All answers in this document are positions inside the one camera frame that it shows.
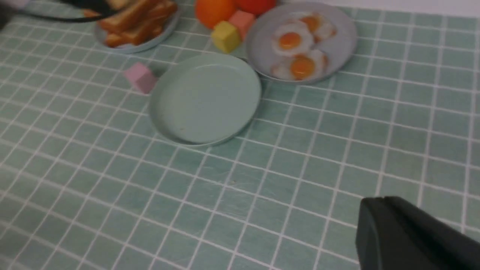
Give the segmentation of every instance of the pink block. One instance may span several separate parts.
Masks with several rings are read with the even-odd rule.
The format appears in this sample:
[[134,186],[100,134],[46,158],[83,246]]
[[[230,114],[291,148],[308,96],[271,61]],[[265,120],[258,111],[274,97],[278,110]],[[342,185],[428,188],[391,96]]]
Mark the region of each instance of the pink block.
[[143,64],[136,63],[123,72],[129,82],[144,94],[150,93],[156,84],[156,78]]
[[244,40],[247,36],[248,30],[255,22],[255,15],[237,10],[237,12],[230,17],[228,22],[238,28],[241,39]]

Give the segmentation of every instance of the plate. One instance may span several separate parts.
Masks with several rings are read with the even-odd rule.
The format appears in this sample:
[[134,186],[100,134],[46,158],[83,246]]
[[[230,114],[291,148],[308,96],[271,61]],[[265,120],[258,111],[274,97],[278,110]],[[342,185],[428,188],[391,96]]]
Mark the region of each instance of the plate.
[[[282,59],[273,52],[272,33],[279,25],[305,12],[317,12],[337,28],[334,37],[313,47],[327,54],[327,69],[320,78],[303,81],[278,79],[270,72],[271,67]],[[329,77],[350,59],[357,47],[357,29],[352,20],[338,8],[317,2],[301,2],[281,5],[262,15],[250,28],[245,42],[247,60],[257,72],[277,81],[311,84]]]
[[250,122],[261,92],[257,73],[245,61],[201,55],[160,77],[148,112],[165,139],[189,147],[211,146],[232,138]]
[[167,39],[172,33],[173,30],[177,27],[177,24],[180,19],[180,9],[177,10],[177,12],[171,16],[164,25],[164,30],[163,33],[161,33],[159,36],[143,43],[138,46],[132,45],[132,44],[125,44],[118,46],[116,48],[110,48],[109,46],[105,45],[103,42],[107,38],[107,32],[103,30],[98,24],[95,24],[94,29],[93,29],[93,35],[96,39],[96,41],[99,43],[99,45],[108,51],[115,52],[115,53],[123,53],[123,54],[130,54],[130,53],[136,53],[136,52],[141,52],[144,50],[151,49],[158,44],[162,43],[165,39]]

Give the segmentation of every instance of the red ball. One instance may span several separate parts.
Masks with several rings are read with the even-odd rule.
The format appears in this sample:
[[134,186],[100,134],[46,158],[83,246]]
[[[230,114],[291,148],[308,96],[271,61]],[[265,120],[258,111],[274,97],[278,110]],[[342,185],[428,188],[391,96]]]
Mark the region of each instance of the red ball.
[[235,0],[237,6],[248,13],[261,15],[276,5],[276,0]]

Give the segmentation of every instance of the orange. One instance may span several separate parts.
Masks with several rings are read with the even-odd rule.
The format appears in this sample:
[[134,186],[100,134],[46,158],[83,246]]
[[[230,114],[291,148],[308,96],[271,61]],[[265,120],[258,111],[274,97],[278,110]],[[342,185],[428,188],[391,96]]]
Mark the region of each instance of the orange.
[[195,4],[195,16],[210,29],[221,21],[228,21],[235,11],[234,0],[197,0]]

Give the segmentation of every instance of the yellow cube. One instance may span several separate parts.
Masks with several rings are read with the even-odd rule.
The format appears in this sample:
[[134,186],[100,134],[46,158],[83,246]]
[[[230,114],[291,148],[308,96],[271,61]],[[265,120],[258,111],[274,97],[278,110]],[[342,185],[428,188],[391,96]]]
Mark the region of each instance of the yellow cube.
[[231,53],[241,43],[240,32],[231,23],[222,21],[215,25],[212,40],[224,53]]

